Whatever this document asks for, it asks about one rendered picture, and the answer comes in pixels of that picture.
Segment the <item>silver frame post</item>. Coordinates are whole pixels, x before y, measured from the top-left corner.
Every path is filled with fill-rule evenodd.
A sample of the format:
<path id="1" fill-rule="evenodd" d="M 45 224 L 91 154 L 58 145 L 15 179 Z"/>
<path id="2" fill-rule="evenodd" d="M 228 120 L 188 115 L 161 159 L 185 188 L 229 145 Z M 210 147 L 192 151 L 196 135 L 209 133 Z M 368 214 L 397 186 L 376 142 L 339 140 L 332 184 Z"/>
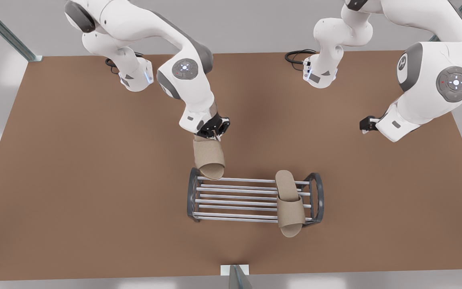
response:
<path id="1" fill-rule="evenodd" d="M 441 30 L 438 34 L 433 31 L 434 35 L 429 42 L 462 42 L 462 4 L 456 7 L 453 0 L 447 0 L 445 6 L 451 7 L 454 12 L 439 13 L 438 24 Z"/>
<path id="2" fill-rule="evenodd" d="M 248 280 L 249 265 L 221 265 L 221 276 L 229 276 L 229 289 L 253 289 Z"/>
<path id="3" fill-rule="evenodd" d="M 35 55 L 1 20 L 0 36 L 28 62 L 40 62 L 43 60 L 42 55 Z"/>

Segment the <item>grey metal shoe rack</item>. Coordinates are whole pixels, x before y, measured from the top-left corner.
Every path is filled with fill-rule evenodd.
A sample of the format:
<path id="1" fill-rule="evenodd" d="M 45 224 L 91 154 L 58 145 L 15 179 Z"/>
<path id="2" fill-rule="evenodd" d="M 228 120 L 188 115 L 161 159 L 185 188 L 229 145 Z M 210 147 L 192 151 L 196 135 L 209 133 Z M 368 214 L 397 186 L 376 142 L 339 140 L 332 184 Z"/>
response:
<path id="1" fill-rule="evenodd" d="M 321 223 L 324 214 L 323 183 L 319 174 L 311 173 L 295 181 L 306 223 L 303 227 Z M 201 220 L 278 223 L 277 189 L 274 179 L 212 180 L 197 168 L 190 172 L 187 194 L 187 216 Z"/>

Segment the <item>beige slipper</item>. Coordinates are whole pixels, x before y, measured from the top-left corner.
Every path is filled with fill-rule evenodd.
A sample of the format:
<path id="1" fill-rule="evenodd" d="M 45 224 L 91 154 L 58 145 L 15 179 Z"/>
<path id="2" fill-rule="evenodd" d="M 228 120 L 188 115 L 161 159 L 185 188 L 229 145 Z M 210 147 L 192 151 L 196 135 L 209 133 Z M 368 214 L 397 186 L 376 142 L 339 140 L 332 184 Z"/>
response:
<path id="1" fill-rule="evenodd" d="M 195 135 L 194 158 L 196 168 L 203 176 L 212 180 L 222 178 L 225 158 L 220 141 Z"/>
<path id="2" fill-rule="evenodd" d="M 297 192 L 294 177 L 288 170 L 280 170 L 275 175 L 277 189 L 278 227 L 287 238 L 299 234 L 306 223 L 303 202 Z"/>

